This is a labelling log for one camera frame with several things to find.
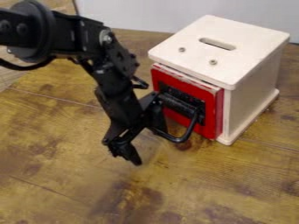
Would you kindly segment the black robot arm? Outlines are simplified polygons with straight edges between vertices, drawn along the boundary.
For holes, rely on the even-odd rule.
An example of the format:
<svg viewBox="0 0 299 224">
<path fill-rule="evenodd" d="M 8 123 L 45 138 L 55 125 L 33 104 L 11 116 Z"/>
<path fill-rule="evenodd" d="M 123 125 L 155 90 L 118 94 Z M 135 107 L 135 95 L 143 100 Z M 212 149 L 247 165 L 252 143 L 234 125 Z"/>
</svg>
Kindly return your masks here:
<svg viewBox="0 0 299 224">
<path fill-rule="evenodd" d="M 59 58 L 80 65 L 97 83 L 95 96 L 111 124 L 101 143 L 115 157 L 142 164 L 132 141 L 143 129 L 167 130 L 158 93 L 138 98 L 147 89 L 136 77 L 136 56 L 120 45 L 111 29 L 96 20 L 51 10 L 36 0 L 0 8 L 0 46 L 28 66 L 0 58 L 0 67 L 29 71 Z"/>
</svg>

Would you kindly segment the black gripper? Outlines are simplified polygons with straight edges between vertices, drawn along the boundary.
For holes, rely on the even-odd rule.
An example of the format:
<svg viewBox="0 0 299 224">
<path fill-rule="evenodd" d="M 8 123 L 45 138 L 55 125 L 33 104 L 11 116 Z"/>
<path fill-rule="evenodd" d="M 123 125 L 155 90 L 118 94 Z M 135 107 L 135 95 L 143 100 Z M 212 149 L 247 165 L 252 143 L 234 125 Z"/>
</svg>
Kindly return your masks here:
<svg viewBox="0 0 299 224">
<path fill-rule="evenodd" d="M 132 145 L 134 139 L 143 129 L 150 129 L 155 134 L 158 131 L 168 131 L 158 93 L 152 92 L 138 99 L 132 86 L 97 86 L 95 96 L 110 118 L 110 127 L 101 143 L 114 157 L 123 157 L 139 166 L 143 161 Z"/>
</svg>

